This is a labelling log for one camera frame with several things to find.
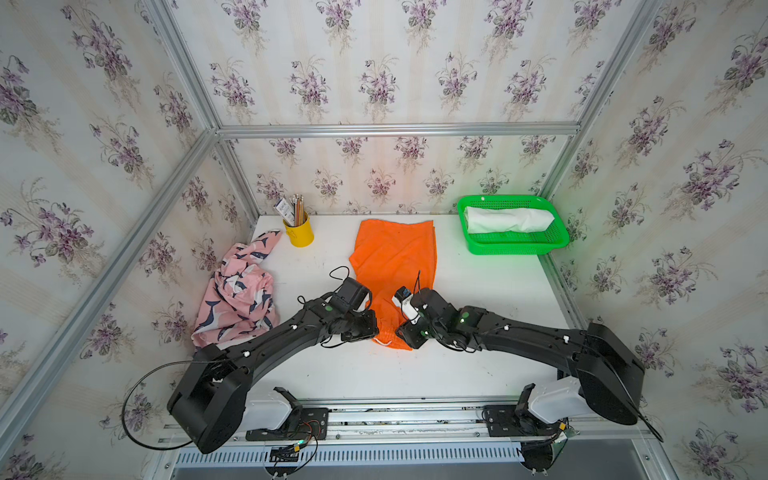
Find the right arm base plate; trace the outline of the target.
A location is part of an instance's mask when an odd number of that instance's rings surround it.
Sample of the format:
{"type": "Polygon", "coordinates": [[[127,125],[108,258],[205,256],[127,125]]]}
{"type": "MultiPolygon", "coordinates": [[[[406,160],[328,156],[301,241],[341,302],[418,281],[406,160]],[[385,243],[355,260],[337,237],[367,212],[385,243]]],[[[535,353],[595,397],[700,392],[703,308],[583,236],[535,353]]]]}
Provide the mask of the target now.
{"type": "Polygon", "coordinates": [[[482,420],[490,437],[545,437],[556,436],[567,428],[563,420],[544,423],[516,405],[486,405],[482,420]]]}

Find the orange cloth garment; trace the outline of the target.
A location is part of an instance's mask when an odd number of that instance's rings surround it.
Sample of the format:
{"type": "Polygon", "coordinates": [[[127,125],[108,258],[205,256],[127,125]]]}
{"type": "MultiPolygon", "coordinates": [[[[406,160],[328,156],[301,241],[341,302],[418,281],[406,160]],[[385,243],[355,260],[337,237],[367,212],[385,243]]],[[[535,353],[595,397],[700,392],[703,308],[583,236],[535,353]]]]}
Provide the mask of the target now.
{"type": "Polygon", "coordinates": [[[364,220],[349,262],[357,281],[371,291],[371,309],[379,329],[376,342],[391,349],[409,351],[411,348],[396,335],[404,318],[392,297],[401,287],[434,286],[437,270],[434,223],[364,220]]]}

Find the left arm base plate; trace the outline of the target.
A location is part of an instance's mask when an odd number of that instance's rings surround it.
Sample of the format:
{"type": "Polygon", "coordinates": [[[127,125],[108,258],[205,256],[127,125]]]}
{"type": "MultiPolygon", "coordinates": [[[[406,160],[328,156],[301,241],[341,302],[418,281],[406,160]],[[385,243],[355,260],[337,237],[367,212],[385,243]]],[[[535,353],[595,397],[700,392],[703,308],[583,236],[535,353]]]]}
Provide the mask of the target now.
{"type": "Polygon", "coordinates": [[[288,418],[275,430],[250,430],[245,434],[247,441],[288,441],[325,440],[327,436],[328,408],[301,408],[292,411],[288,418]]]}

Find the yellow pencil cup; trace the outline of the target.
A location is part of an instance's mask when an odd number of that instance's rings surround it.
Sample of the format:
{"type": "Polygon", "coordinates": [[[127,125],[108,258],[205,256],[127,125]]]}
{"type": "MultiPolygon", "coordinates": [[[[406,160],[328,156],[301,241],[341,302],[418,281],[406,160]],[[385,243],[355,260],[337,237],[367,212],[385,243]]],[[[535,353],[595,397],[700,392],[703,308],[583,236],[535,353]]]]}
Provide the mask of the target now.
{"type": "Polygon", "coordinates": [[[311,245],[314,241],[314,233],[310,223],[310,217],[307,213],[304,213],[303,222],[299,226],[291,226],[286,221],[283,221],[283,223],[289,241],[294,247],[305,248],[311,245]]]}

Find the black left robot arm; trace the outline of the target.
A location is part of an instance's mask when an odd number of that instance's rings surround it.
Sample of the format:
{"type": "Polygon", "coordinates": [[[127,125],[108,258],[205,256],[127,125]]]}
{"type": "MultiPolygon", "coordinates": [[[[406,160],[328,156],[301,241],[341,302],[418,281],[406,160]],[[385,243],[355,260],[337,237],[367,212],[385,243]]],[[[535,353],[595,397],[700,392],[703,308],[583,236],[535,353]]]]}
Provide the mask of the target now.
{"type": "Polygon", "coordinates": [[[371,291],[347,278],[332,292],[305,300],[289,320],[244,343],[198,350],[171,394],[167,410],[198,451],[211,453],[239,429],[251,388],[300,351],[327,342],[369,340],[378,334],[371,291]]]}

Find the green plastic basket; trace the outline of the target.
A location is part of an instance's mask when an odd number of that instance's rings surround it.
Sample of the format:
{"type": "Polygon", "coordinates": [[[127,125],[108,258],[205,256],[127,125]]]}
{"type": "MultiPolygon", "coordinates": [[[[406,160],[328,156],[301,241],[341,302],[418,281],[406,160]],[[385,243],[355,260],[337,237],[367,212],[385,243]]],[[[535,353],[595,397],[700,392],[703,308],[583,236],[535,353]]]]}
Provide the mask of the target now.
{"type": "Polygon", "coordinates": [[[457,206],[467,248],[476,255],[544,255],[564,248],[570,242],[566,227],[554,206],[547,200],[531,195],[470,195],[462,197],[457,206]],[[492,232],[470,231],[469,208],[498,214],[512,210],[526,213],[548,213],[552,221],[543,229],[520,232],[497,228],[492,232]]]}

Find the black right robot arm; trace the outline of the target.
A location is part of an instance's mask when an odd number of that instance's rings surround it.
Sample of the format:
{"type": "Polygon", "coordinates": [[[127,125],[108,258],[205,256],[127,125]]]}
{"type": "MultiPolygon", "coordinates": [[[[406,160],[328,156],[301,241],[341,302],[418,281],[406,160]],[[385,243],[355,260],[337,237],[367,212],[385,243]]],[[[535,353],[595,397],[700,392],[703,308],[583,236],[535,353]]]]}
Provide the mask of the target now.
{"type": "Polygon", "coordinates": [[[502,352],[546,364],[565,377],[521,395],[522,416],[552,424],[584,409],[621,425],[643,418],[645,367],[608,327],[562,329],[502,317],[476,306],[455,308],[437,291],[402,287],[392,297],[404,322],[398,338],[418,349],[429,339],[457,352],[502,352]]]}

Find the wooden pencils bundle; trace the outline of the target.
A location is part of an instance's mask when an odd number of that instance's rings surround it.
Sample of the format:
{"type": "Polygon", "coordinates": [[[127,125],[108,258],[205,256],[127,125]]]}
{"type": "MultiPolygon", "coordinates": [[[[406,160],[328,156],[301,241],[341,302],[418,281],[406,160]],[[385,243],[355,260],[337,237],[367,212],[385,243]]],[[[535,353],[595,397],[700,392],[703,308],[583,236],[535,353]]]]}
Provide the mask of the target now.
{"type": "Polygon", "coordinates": [[[297,228],[302,226],[306,221],[304,199],[302,195],[295,194],[293,196],[293,206],[294,206],[293,227],[297,228]]]}

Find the white shorts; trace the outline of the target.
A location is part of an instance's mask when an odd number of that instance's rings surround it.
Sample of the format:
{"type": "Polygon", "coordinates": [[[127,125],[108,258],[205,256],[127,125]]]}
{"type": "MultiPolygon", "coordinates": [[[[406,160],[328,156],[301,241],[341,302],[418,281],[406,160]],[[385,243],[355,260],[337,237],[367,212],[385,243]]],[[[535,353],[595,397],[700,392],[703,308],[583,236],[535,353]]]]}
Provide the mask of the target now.
{"type": "Polygon", "coordinates": [[[464,218],[470,234],[538,233],[546,231],[555,220],[551,212],[531,208],[493,210],[466,207],[464,218]]]}

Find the pink patterned garment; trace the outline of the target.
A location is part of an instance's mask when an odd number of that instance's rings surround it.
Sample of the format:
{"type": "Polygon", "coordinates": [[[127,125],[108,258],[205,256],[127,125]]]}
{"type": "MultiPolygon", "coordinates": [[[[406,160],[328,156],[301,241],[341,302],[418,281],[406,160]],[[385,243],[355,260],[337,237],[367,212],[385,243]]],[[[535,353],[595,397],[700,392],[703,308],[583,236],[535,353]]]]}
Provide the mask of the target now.
{"type": "Polygon", "coordinates": [[[251,243],[236,243],[208,281],[191,340],[195,347],[221,349],[261,336],[280,324],[274,300],[274,278],[261,263],[280,242],[270,230],[251,243]]]}

